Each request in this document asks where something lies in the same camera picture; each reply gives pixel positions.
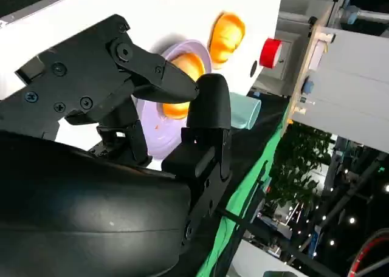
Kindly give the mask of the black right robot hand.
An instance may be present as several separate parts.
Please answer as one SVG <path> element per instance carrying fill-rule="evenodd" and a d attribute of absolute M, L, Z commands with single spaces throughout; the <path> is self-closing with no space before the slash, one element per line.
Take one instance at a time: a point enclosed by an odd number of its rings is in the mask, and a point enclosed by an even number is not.
<path fill-rule="evenodd" d="M 220 74 L 192 80 L 112 15 L 40 53 L 1 101 L 1 275 L 160 276 L 230 181 Z M 181 142 L 151 157 L 134 99 L 189 103 Z"/>

